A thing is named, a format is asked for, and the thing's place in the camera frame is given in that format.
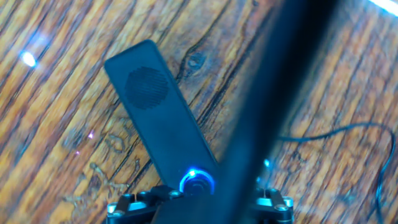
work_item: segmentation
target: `wooden surface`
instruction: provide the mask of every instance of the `wooden surface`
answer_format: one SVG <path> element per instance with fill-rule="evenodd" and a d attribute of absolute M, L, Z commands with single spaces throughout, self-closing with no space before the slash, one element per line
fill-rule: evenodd
<path fill-rule="evenodd" d="M 100 223 L 107 203 L 160 183 L 103 62 L 155 41 L 220 157 L 272 25 L 270 0 L 0 2 L 0 223 Z M 340 7 L 286 133 L 356 121 L 397 129 L 398 18 L 367 0 Z M 21 54 L 30 52 L 30 68 Z M 376 222 L 389 139 L 356 129 L 285 144 L 270 186 L 295 199 L 297 223 Z M 383 189 L 396 220 L 398 160 Z"/>

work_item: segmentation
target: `speaker grille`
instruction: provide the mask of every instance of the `speaker grille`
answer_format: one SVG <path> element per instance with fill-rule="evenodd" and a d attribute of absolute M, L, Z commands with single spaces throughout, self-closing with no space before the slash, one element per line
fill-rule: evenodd
<path fill-rule="evenodd" d="M 124 89 L 127 100 L 143 110 L 159 105 L 169 91 L 165 76 L 160 71 L 148 67 L 131 72 Z"/>

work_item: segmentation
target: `black cable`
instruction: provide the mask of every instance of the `black cable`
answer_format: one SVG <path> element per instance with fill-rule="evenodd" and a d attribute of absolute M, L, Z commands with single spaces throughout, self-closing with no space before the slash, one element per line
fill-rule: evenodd
<path fill-rule="evenodd" d="M 319 136 L 312 136 L 312 137 L 303 137 L 303 138 L 293 138 L 293 137 L 279 137 L 280 141 L 285 141 L 285 142 L 299 142 L 299 143 L 303 143 L 303 142 L 309 142 L 309 141 L 315 141 L 315 140 L 319 140 L 319 139 L 325 139 L 331 136 L 334 136 L 342 131 L 348 131 L 354 128 L 358 128 L 358 127 L 378 127 L 380 129 L 382 129 L 383 131 L 387 131 L 390 134 L 391 137 L 391 150 L 390 150 L 390 154 L 388 157 L 387 162 L 383 165 L 382 169 L 380 170 L 379 173 L 379 177 L 377 180 L 377 190 L 376 190 L 376 212 L 377 212 L 377 218 L 379 220 L 380 224 L 383 224 L 383 217 L 382 217 L 382 213 L 381 213 L 381 190 L 382 190 L 382 185 L 383 185 L 383 176 L 385 171 L 387 170 L 387 167 L 391 161 L 392 156 L 394 155 L 394 151 L 396 149 L 396 137 L 395 134 L 393 132 L 393 130 L 391 128 L 389 128 L 388 126 L 384 125 L 384 124 L 380 124 L 380 123 L 354 123 L 354 124 L 349 124 L 347 126 L 343 126 L 340 127 L 336 130 L 330 131 L 329 133 L 325 133 L 325 134 L 321 134 Z"/>

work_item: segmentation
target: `black rectangular device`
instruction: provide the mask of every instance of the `black rectangular device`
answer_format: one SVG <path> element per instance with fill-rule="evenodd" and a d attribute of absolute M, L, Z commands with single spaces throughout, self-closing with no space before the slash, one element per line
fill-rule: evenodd
<path fill-rule="evenodd" d="M 153 41 L 104 67 L 164 184 L 179 189 L 191 169 L 215 175 L 217 162 Z"/>

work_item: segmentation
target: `black pole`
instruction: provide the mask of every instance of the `black pole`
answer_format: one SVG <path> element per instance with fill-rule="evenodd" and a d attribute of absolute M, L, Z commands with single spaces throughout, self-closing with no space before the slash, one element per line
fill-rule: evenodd
<path fill-rule="evenodd" d="M 193 223 L 241 221 L 263 161 L 305 79 L 338 0 L 285 0 L 220 163 L 219 182 Z"/>

